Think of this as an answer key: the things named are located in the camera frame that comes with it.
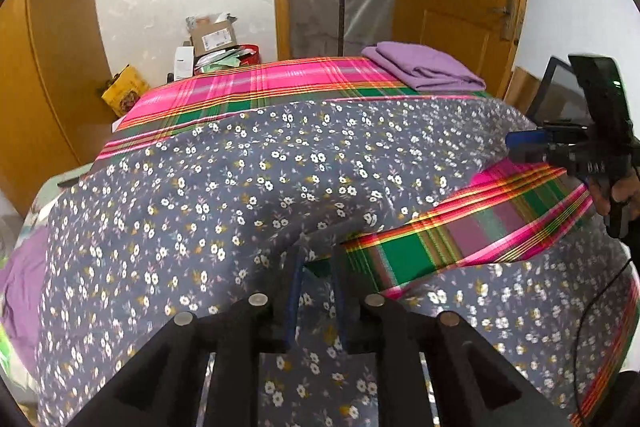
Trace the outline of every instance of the white flower pattern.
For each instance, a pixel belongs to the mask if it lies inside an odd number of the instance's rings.
[[[504,156],[505,134],[527,125],[493,99],[296,102],[178,134],[82,180],[49,217],[56,254],[47,257],[36,350],[41,422],[67,423],[175,313],[222,313],[260,289],[301,230],[315,241],[301,248],[316,259],[354,232],[341,223],[357,219],[355,232],[402,225]],[[433,275],[403,301],[418,313],[458,311],[571,413],[575,320],[623,259],[599,223],[526,263]],[[585,324],[585,385],[620,327],[629,281]],[[302,287],[293,349],[260,356],[261,426],[370,425],[374,357],[343,350],[328,280],[305,271]],[[62,380],[61,367],[74,373]]]

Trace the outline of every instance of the purple towel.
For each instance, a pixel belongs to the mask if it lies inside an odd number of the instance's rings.
[[[486,87],[464,64],[428,46],[379,42],[364,48],[362,55],[418,91],[478,91]]]
[[[16,248],[0,270],[0,292],[4,293],[2,325],[20,361],[36,374],[36,345],[40,322],[38,306],[47,257],[49,229],[40,227]]]

